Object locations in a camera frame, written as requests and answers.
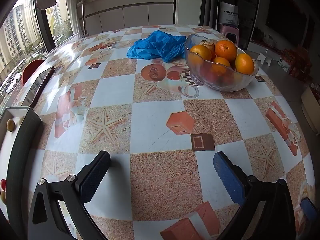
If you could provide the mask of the orange in bowl top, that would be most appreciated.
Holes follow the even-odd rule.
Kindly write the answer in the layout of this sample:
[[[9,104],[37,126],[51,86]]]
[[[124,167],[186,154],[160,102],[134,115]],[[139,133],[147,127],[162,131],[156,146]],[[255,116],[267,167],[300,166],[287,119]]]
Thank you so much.
[[[215,53],[217,57],[222,57],[228,61],[234,61],[238,51],[233,42],[229,40],[220,40],[215,45]]]

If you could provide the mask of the orange in bowl right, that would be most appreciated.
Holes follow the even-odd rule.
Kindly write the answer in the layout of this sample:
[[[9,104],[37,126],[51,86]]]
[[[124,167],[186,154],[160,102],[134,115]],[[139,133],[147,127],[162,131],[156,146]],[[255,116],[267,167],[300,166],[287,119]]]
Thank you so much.
[[[248,54],[241,53],[235,59],[235,69],[242,74],[251,75],[254,72],[254,62]]]

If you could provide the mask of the dark smartphone red case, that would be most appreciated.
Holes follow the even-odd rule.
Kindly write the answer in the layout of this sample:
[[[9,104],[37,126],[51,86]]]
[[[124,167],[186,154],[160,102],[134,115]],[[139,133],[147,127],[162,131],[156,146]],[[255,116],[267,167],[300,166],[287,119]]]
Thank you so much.
[[[55,68],[50,67],[38,75],[34,83],[31,85],[30,89],[28,90],[26,97],[22,102],[22,106],[28,106],[31,108],[36,106],[40,95],[42,94],[44,88],[46,87],[49,79],[52,77],[54,72]]]

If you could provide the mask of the glass fruit bowl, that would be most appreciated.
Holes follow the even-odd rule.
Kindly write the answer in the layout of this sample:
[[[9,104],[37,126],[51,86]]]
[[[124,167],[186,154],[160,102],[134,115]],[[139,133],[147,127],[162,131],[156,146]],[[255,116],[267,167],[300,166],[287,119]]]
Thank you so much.
[[[228,61],[222,57],[217,57],[215,53],[215,45],[220,39],[209,39],[199,35],[189,35],[187,38],[184,50],[185,60],[190,69],[190,74],[193,80],[201,85],[207,85],[210,88],[222,92],[236,92],[245,88],[254,79],[258,73],[259,66],[254,59],[254,72],[251,75],[242,74],[235,69],[235,60]],[[190,51],[194,45],[204,45],[212,52],[210,61],[202,59],[198,54]],[[245,53],[240,48],[237,48],[238,54]]]

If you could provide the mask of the orange in bowl left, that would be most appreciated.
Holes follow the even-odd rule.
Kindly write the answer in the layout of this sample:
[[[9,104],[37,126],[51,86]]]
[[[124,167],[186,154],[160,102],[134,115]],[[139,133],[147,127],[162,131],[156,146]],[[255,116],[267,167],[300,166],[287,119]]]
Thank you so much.
[[[198,54],[202,59],[210,61],[212,59],[212,52],[204,45],[194,45],[190,49],[191,52]]]

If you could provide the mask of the blue plastic bag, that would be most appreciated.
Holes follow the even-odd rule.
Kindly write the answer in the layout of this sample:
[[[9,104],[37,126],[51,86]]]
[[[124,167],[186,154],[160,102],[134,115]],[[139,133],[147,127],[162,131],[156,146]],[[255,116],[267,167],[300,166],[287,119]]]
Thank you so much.
[[[147,38],[136,41],[127,51],[129,59],[151,60],[161,58],[165,63],[184,55],[184,45],[187,38],[184,35],[174,36],[157,30]]]

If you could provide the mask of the pink plastic stool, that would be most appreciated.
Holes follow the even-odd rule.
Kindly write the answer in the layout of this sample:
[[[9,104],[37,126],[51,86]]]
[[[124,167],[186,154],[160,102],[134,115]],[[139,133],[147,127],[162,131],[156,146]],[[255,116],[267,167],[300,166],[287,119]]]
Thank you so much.
[[[239,45],[239,29],[230,24],[221,24],[220,33],[237,46]]]

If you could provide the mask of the white paper bag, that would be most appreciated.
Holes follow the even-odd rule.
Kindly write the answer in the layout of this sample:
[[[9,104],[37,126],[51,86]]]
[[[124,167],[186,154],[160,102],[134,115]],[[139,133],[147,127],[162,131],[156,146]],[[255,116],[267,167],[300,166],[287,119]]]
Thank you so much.
[[[239,8],[236,5],[221,2],[219,24],[239,26]]]

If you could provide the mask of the orange in bowl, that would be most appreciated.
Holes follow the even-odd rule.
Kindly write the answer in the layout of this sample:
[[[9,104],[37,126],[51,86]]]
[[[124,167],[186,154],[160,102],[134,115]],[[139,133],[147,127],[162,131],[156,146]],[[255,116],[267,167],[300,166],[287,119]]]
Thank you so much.
[[[202,59],[210,61],[212,59],[212,52],[204,45],[194,45],[190,49],[191,52],[198,54]]]
[[[233,42],[229,40],[220,40],[215,45],[215,53],[217,57],[222,57],[228,61],[234,61],[238,51]]]
[[[251,75],[254,72],[254,62],[248,54],[241,53],[235,59],[235,69],[242,74]]]

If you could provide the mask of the red plastic chair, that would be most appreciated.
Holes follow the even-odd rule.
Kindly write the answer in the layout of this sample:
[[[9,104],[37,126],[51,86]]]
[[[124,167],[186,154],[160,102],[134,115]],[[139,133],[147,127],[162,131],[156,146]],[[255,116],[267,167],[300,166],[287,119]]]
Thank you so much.
[[[44,62],[43,59],[36,59],[27,64],[22,72],[21,84],[25,85],[28,79],[34,74],[39,66]]]

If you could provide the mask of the white cabinet counter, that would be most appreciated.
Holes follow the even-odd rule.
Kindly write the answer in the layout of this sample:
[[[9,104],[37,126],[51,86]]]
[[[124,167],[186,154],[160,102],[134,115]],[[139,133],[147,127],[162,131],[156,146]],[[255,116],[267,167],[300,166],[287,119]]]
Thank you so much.
[[[110,30],[174,24],[176,0],[84,0],[77,4],[80,27],[94,35]]]

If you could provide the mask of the white tray dark rim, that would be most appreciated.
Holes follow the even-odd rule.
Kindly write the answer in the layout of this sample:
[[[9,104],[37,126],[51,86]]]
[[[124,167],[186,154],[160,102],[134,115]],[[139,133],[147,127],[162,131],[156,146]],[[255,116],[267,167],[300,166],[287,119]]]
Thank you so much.
[[[13,119],[15,130],[7,130],[7,121]],[[23,224],[22,187],[25,166],[31,144],[41,119],[31,107],[8,107],[1,116],[1,179],[6,180],[5,218],[19,239],[26,239]]]

